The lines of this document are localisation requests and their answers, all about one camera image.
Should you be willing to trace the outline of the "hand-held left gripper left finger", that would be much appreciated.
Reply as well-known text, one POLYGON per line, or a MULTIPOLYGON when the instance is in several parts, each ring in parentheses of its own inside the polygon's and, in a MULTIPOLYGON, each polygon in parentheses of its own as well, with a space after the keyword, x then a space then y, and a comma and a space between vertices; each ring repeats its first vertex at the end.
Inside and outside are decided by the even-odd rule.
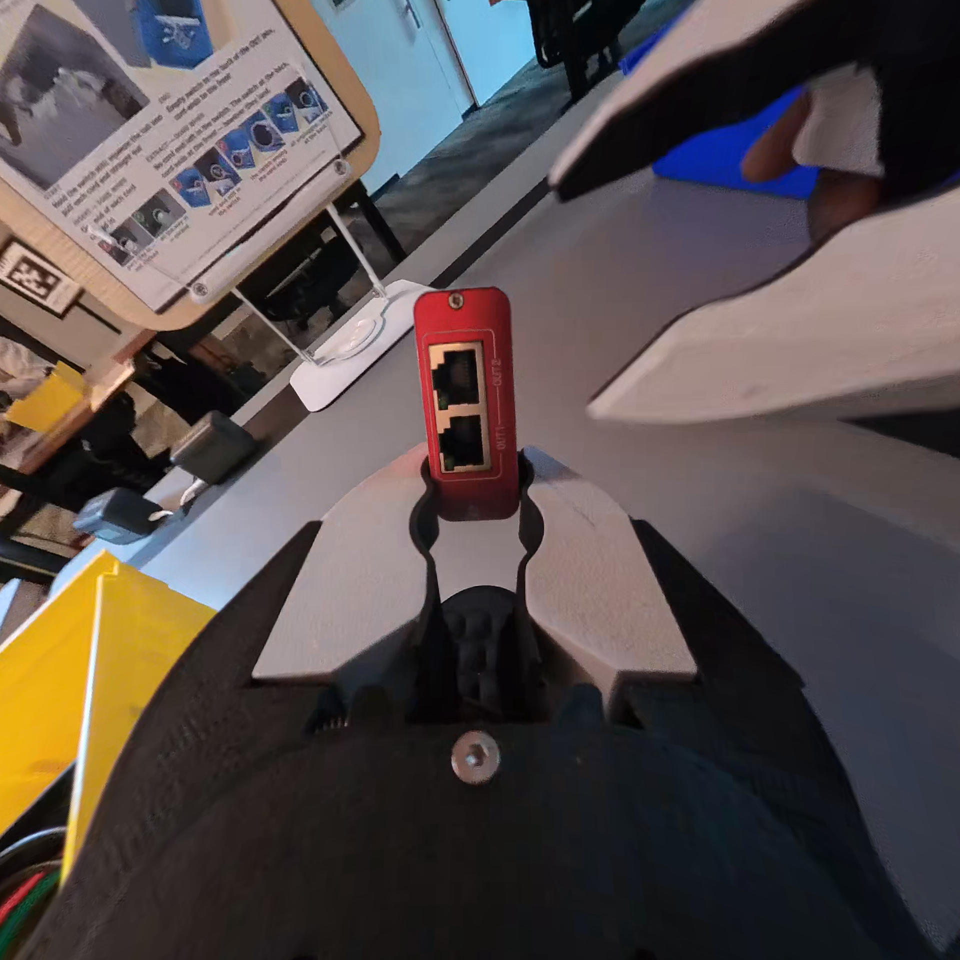
POLYGON ((264 684, 375 684, 436 597, 434 487, 421 442, 344 494, 320 527, 253 666, 264 684))

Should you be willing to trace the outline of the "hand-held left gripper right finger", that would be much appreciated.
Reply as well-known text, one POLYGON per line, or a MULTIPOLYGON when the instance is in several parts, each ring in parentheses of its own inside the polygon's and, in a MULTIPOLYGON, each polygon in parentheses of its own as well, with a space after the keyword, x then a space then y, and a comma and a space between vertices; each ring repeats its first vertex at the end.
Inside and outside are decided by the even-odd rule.
POLYGON ((522 454, 533 545, 521 585, 547 676, 592 684, 606 714, 632 683, 693 683, 697 664, 629 514, 545 451, 522 454))

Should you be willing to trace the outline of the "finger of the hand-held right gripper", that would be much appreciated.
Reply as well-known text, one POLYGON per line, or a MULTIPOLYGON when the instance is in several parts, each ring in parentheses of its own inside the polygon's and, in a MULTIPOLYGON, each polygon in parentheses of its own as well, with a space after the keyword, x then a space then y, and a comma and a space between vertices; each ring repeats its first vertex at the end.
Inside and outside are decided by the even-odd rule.
POLYGON ((854 222, 763 283, 672 320, 589 402, 705 425, 958 406, 959 190, 854 222))
POLYGON ((867 61, 893 9, 882 1, 695 2, 564 148, 551 190, 563 203, 586 196, 815 77, 867 61))

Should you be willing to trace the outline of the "red network switch box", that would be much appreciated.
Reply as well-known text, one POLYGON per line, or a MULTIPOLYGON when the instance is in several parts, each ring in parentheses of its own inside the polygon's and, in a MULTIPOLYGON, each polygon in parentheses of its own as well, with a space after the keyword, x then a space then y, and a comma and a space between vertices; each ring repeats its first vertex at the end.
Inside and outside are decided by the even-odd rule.
POLYGON ((438 516, 509 519, 521 468, 508 296, 497 287, 422 294, 414 344, 438 516))

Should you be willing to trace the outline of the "yellow plastic bin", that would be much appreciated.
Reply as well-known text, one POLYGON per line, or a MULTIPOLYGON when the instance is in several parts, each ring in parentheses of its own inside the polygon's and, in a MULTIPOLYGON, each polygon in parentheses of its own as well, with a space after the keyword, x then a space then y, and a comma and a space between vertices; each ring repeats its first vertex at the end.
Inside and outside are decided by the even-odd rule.
POLYGON ((2 832, 72 767, 69 875, 140 716, 214 617, 102 551, 2 644, 2 832))

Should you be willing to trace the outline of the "person's right hand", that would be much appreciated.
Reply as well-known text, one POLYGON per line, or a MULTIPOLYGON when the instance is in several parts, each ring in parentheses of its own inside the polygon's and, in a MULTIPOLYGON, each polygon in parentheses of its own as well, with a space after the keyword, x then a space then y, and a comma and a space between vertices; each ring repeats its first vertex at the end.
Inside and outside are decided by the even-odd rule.
MULTIPOLYGON (((752 184, 773 181, 797 167, 793 146, 811 111, 809 92, 801 93, 744 155, 740 172, 752 184)), ((809 241, 820 244, 847 225, 870 215, 880 204, 882 182, 873 176, 822 168, 807 201, 809 241)))

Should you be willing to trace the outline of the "dark grey zip case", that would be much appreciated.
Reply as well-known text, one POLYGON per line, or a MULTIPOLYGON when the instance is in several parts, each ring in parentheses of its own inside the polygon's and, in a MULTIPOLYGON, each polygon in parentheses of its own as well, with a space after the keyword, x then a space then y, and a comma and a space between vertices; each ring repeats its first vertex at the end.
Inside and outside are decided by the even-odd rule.
POLYGON ((208 486, 218 486, 249 461, 258 447, 258 440, 243 426, 211 411, 171 449, 170 463, 208 486))
POLYGON ((173 510, 133 490, 115 487, 88 500, 76 514, 73 528, 79 534, 126 546, 149 537, 173 515, 173 510))

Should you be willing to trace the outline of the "black and white fiducial tag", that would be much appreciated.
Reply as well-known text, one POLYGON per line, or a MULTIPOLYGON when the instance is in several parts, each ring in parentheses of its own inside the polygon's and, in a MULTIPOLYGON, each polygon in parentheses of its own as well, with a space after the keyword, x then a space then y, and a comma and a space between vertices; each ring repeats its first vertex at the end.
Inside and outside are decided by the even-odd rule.
POLYGON ((2 242, 1 285, 59 320, 78 306, 85 292, 64 270, 14 236, 2 242))

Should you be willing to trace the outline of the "instruction poster on white stand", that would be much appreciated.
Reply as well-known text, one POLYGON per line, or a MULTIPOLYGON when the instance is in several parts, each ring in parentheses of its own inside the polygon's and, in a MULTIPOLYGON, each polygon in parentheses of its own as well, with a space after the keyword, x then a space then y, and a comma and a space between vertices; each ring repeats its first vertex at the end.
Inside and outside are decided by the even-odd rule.
POLYGON ((380 140, 311 2, 2 2, 2 226, 140 330, 196 323, 380 140))

